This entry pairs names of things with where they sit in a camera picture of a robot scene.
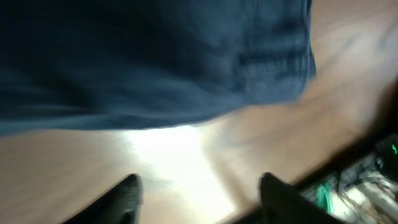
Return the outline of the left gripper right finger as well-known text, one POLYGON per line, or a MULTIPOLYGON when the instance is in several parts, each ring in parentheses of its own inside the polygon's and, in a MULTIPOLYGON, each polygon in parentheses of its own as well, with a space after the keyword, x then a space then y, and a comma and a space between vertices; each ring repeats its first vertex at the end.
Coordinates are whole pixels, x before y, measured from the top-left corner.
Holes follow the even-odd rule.
POLYGON ((271 173, 260 181, 263 224, 343 224, 271 173))

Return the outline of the navy shorts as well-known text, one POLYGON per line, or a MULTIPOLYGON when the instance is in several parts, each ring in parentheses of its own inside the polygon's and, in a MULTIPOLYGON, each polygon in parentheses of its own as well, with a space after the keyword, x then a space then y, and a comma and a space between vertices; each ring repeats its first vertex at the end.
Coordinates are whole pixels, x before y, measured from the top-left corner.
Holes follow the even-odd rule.
POLYGON ((311 0, 1 2, 1 134, 199 123, 296 100, 311 0))

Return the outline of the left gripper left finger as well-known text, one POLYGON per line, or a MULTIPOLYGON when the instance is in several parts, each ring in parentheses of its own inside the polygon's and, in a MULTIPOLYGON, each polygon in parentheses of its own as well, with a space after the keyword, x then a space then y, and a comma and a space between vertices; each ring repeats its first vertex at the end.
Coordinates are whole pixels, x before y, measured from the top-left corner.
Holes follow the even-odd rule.
POLYGON ((141 179, 130 174, 63 224, 136 224, 141 203, 141 179))

